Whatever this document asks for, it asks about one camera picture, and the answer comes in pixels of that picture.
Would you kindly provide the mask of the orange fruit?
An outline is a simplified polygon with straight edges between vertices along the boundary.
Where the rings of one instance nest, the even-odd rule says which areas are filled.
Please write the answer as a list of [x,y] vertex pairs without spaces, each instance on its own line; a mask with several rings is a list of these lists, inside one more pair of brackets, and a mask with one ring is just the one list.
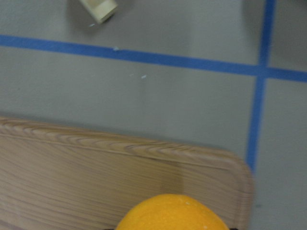
[[146,199],[133,207],[117,230],[227,230],[227,225],[199,201],[177,194]]

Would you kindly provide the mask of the wood grain tray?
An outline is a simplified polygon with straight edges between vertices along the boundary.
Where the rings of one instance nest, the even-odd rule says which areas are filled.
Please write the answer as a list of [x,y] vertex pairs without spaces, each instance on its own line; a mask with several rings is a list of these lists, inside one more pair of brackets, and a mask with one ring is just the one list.
[[229,151],[0,119],[3,230],[110,230],[165,193],[191,196],[228,227],[248,228],[252,174]]

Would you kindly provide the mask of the crossing blue tape strip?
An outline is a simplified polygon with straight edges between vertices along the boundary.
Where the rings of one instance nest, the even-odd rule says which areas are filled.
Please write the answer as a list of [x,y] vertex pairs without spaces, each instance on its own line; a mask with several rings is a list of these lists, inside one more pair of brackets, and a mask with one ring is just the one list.
[[303,83],[306,83],[307,81],[307,73],[296,70],[271,68],[261,65],[247,65],[194,57],[148,53],[126,49],[116,50],[114,48],[104,46],[92,46],[37,38],[1,35],[0,45],[95,58],[108,58],[179,68],[201,69],[238,75],[262,75],[266,78],[285,81],[297,81]]

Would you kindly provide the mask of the long blue tape strip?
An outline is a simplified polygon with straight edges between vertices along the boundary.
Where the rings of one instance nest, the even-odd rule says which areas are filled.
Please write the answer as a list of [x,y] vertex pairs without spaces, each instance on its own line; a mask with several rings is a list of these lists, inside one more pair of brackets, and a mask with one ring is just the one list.
[[252,173],[257,168],[257,156],[261,134],[262,114],[264,107],[264,97],[266,91],[266,80],[268,78],[268,65],[271,54],[272,32],[275,17],[275,0],[264,2],[263,18],[261,24],[260,47],[256,76],[254,83],[254,93],[252,100],[251,118],[248,131],[248,143],[245,161]]

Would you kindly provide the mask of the wooden dish rack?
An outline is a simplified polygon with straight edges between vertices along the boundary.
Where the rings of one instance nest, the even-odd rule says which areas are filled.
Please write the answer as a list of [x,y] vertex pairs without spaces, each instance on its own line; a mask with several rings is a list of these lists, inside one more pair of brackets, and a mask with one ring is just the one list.
[[98,24],[110,18],[118,8],[115,0],[79,0],[79,2]]

